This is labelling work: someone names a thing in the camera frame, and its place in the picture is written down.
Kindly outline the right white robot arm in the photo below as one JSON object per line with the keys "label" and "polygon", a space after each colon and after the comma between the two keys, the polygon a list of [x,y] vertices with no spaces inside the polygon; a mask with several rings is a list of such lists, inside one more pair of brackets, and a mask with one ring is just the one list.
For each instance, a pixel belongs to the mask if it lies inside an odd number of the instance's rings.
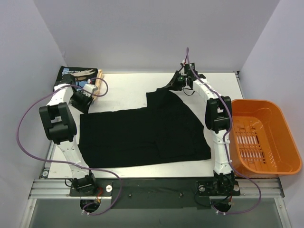
{"label": "right white robot arm", "polygon": [[199,190],[205,188],[216,195],[229,194],[234,186],[234,172],[228,148],[229,132],[232,128],[230,97],[219,94],[205,76],[197,74],[195,65],[187,64],[185,60],[165,88],[173,91],[190,89],[205,101],[205,126],[212,134],[215,165],[213,181],[209,185],[199,186]]}

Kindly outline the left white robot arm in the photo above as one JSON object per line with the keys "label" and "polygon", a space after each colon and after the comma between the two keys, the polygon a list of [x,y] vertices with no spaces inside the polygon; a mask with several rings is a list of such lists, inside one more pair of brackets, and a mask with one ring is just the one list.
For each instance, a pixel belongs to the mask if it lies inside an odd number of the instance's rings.
{"label": "left white robot arm", "polygon": [[98,184],[88,165],[85,163],[76,142],[77,127],[69,109],[70,98],[76,92],[75,76],[64,75],[56,82],[55,94],[46,106],[39,108],[39,115],[45,134],[63,153],[72,173],[71,188],[78,193],[92,196]]}

